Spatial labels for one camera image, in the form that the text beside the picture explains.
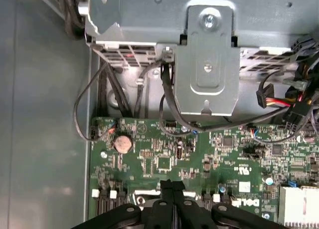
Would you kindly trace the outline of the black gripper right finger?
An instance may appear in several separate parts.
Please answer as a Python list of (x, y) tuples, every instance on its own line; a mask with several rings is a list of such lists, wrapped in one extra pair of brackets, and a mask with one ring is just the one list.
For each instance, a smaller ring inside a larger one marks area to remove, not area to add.
[(253, 213), (227, 205), (214, 204), (210, 211), (184, 197), (182, 181), (172, 183), (174, 205), (183, 229), (284, 229), (285, 226)]

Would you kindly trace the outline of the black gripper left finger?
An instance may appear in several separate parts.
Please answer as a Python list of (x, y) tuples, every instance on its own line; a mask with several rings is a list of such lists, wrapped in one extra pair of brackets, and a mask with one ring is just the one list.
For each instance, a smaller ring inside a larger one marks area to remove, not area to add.
[(75, 229), (170, 229), (173, 215), (172, 181), (160, 182), (160, 199), (141, 210), (124, 204), (83, 222)]

